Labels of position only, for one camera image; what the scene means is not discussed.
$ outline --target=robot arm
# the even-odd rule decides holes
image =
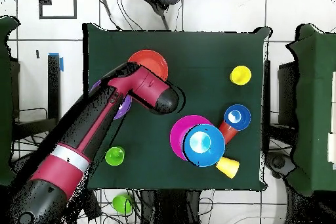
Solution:
[[[179,101],[169,85],[135,62],[122,64],[105,75],[85,104],[79,99],[70,108],[68,113],[77,114],[73,122],[13,198],[9,210],[12,224],[60,224],[69,199],[127,94],[159,114],[173,112]]]

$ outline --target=red cup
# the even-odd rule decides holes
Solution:
[[[228,125],[226,122],[222,122],[219,131],[223,134],[225,144],[227,145],[230,140],[236,135],[238,132],[237,129],[233,128],[231,125]]]

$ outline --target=dark green tablecloth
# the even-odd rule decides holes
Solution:
[[[135,52],[151,49],[166,59],[168,80],[186,95],[180,113],[154,115],[133,101],[113,145],[125,149],[120,166],[105,160],[89,181],[89,188],[130,189],[241,189],[262,190],[259,181],[261,139],[261,91],[263,84],[263,43],[269,28],[252,33],[203,32],[109,32],[89,24],[89,87],[104,74],[126,62]],[[251,81],[243,86],[230,82],[231,70],[240,64],[251,69]],[[232,104],[251,111],[250,126],[238,133],[224,155],[240,162],[233,179],[215,166],[197,168],[175,156],[169,143],[174,123],[197,114],[215,126]],[[97,156],[108,149],[116,120]]]
[[[0,16],[0,185],[9,185],[15,174],[9,168],[12,148],[12,78],[8,35],[18,26],[9,16]]]
[[[336,191],[336,170],[327,160],[331,119],[332,74],[336,72],[336,34],[299,26],[290,45],[300,78],[296,86],[299,136],[293,160],[297,165],[287,180],[294,189],[310,196],[315,190]]]

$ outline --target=green cup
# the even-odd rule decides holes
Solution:
[[[113,146],[107,151],[105,155],[105,160],[111,166],[118,166],[123,162],[125,157],[125,150],[120,146]]]
[[[131,213],[133,203],[133,198],[128,193],[123,193],[113,198],[112,207],[118,213]]]

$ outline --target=yellow cup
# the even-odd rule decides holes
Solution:
[[[239,162],[222,157],[216,163],[216,167],[218,170],[222,171],[225,175],[232,179],[237,174]]]
[[[251,79],[252,73],[246,66],[237,66],[230,74],[230,80],[237,85],[245,85]]]

